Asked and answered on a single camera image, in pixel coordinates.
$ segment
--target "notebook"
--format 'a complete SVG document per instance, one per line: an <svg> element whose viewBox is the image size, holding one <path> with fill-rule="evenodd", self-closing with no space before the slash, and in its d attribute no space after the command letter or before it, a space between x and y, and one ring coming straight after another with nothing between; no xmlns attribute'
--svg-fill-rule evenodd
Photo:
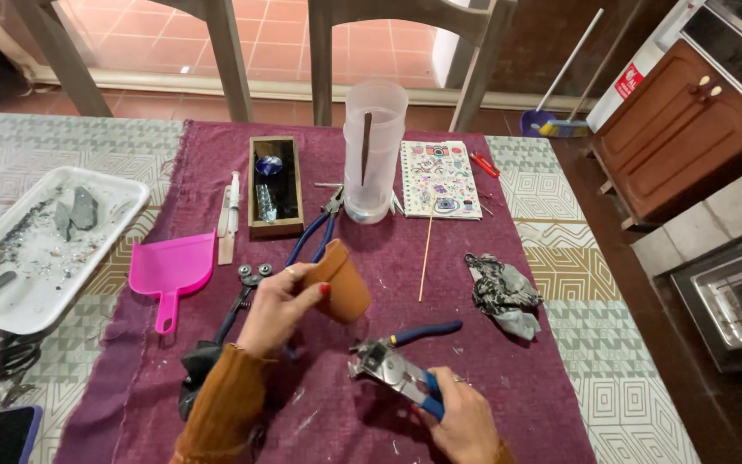
<svg viewBox="0 0 742 464"><path fill-rule="evenodd" d="M477 186L463 142L400 143L403 209L407 217L482 219Z"/></svg>

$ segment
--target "phone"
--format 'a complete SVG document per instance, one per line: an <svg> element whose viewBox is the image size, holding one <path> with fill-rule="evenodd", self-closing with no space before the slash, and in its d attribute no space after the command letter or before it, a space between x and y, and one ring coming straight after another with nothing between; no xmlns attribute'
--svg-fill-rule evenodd
<svg viewBox="0 0 742 464"><path fill-rule="evenodd" d="M41 419L39 406L0 411L0 464L27 464Z"/></svg>

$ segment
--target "broom handle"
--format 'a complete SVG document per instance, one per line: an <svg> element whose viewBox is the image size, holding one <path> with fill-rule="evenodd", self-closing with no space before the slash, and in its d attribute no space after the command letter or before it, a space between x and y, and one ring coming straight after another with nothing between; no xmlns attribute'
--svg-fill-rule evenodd
<svg viewBox="0 0 742 464"><path fill-rule="evenodd" d="M623 38L623 34L626 33L628 30L628 26L632 26L632 21L634 20L634 16L637 16L637 13L640 11L640 6L643 5L643 0L638 0L637 4L634 5L634 10L632 10L632 14L629 15L628 19L626 19L626 23L623 25L623 28L620 30L620 33L617 34L617 38L614 39L614 43L612 44L612 48L608 49L608 53L606 54L606 57L603 58L603 62L600 63L600 67L598 67L597 72L594 73L594 76L589 81L589 85L585 87L585 90L583 90L583 95L580 97L580 101L577 101L577 106L575 106L575 109L572 110L572 113L569 115L569 118L567 121L571 121L573 117L577 114L577 110L580 109L580 107L583 105L583 101L585 101L585 98L589 96L589 90L591 90L594 83L597 81L597 78L600 77L600 73L603 72L603 68L606 67L606 64L608 63L608 60L612 57L612 54L614 53L614 49L617 48L617 44L620 43L620 40Z"/></svg>
<svg viewBox="0 0 742 464"><path fill-rule="evenodd" d="M548 100L548 97L551 95L551 92L554 91L554 88L557 87L557 84L560 83L560 79L562 79L563 74L566 73L566 69L568 69L569 64L572 64L572 59L575 58L575 55L577 55L577 52L580 51L580 47L583 46L583 42L585 42L586 37L589 36L591 33L591 30L594 28L594 25L597 24L597 21L600 20L600 17L603 15L603 8L600 8L597 11L597 15L594 16L594 19L591 20L591 24L589 25L589 29L586 29L583 33L583 36L580 37L580 41L577 42L577 47L575 47L574 50L572 50L572 55L569 56L569 58L566 60L566 64L563 64L562 69L560 69L560 73L557 75L556 78L554 78L554 82L551 84L551 87L548 88L548 92L546 92L546 95L543 96L542 100L540 100L540 104L537 105L537 110L540 111L542 108L542 105Z"/></svg>

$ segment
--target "translucent plastic cup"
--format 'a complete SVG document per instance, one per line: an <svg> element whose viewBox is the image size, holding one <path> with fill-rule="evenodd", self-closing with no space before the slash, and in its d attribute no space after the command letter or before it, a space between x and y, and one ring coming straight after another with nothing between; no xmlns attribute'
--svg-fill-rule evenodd
<svg viewBox="0 0 742 464"><path fill-rule="evenodd" d="M345 96L344 206L348 216L361 224L385 217L391 202L397 154L406 131L408 95L393 82L363 82ZM362 182L362 148L365 113L372 114L368 137L368 162Z"/></svg>

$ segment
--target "pink dustpan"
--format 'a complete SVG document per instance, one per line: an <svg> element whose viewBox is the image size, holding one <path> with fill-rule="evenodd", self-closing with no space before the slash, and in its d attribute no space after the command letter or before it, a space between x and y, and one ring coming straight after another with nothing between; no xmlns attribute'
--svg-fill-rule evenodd
<svg viewBox="0 0 742 464"><path fill-rule="evenodd" d="M156 244L134 244L128 284L137 293L159 298L156 329L162 335L176 328L179 296L211 278L214 239L216 229Z"/></svg>

